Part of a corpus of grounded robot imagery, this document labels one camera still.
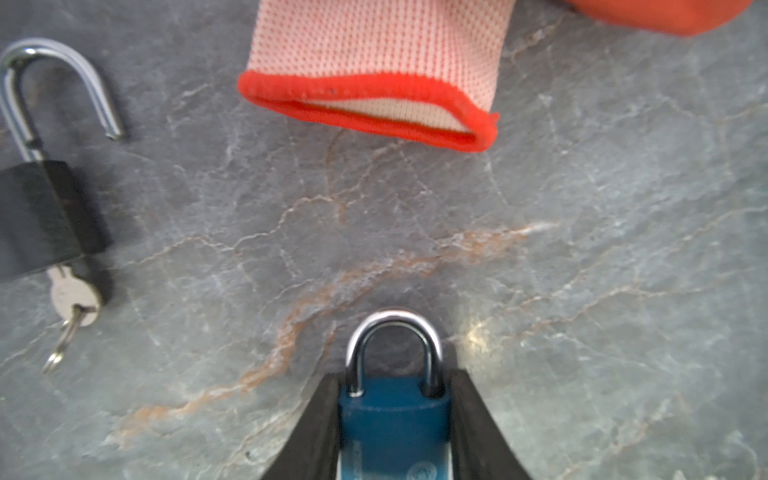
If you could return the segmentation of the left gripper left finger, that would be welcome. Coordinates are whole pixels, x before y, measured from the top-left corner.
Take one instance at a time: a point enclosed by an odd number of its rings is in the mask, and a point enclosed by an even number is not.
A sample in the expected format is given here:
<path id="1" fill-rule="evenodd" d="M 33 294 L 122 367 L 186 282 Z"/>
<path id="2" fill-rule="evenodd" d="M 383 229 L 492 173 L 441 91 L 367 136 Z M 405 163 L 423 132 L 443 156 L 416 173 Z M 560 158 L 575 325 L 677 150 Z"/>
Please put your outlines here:
<path id="1" fill-rule="evenodd" d="M 333 480 L 337 478 L 341 423 L 339 374 L 326 374 L 303 414 L 262 479 Z"/>

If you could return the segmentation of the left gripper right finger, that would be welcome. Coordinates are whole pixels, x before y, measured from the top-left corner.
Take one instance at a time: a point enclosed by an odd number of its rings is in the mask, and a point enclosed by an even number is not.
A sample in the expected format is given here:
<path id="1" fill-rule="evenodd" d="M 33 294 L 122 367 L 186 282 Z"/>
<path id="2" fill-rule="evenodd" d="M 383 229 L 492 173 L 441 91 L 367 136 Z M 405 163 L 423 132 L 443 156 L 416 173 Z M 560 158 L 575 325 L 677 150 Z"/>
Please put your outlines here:
<path id="1" fill-rule="evenodd" d="M 449 375 L 453 478 L 531 480 L 492 418 L 466 370 Z"/>

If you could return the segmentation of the blue padlock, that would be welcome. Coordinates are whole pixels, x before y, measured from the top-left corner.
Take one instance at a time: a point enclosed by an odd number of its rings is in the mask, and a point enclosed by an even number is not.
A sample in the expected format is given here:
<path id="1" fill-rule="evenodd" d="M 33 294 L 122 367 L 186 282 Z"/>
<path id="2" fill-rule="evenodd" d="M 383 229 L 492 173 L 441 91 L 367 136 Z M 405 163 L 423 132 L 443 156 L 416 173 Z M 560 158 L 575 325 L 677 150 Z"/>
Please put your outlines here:
<path id="1" fill-rule="evenodd" d="M 418 376 L 367 378 L 365 353 L 382 329 L 403 328 L 423 345 Z M 339 395 L 342 479 L 447 479 L 451 393 L 439 334 L 422 315 L 385 309 L 355 330 Z"/>

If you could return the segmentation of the silver key with ring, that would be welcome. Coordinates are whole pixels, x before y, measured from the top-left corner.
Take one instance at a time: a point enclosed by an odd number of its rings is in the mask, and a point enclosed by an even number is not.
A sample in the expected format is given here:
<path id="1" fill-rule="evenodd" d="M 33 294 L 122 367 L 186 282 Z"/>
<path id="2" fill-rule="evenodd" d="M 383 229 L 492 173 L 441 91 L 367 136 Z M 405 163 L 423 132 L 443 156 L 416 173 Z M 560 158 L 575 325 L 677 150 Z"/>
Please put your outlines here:
<path id="1" fill-rule="evenodd" d="M 103 307 L 99 290 L 90 282 L 77 276 L 69 265 L 59 264 L 46 270 L 51 281 L 50 299 L 55 312 L 62 320 L 61 336 L 50 354 L 42 372 L 53 372 L 81 327 L 93 324 Z"/>

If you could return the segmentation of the dark padlock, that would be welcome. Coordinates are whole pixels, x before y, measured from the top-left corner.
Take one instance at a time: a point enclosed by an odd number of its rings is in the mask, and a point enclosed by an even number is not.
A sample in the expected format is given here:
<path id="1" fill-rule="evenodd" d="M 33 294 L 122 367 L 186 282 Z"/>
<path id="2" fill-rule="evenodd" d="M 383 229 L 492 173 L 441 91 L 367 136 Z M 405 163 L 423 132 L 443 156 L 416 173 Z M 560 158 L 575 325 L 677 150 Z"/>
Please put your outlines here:
<path id="1" fill-rule="evenodd" d="M 22 75 L 36 60 L 69 65 L 86 87 L 107 138 L 125 130 L 94 65 L 72 47 L 25 38 L 1 54 L 1 111 L 22 162 L 1 170 L 1 279 L 13 280 L 85 256 L 108 245 L 95 210 L 73 169 L 48 157 L 22 94 Z"/>

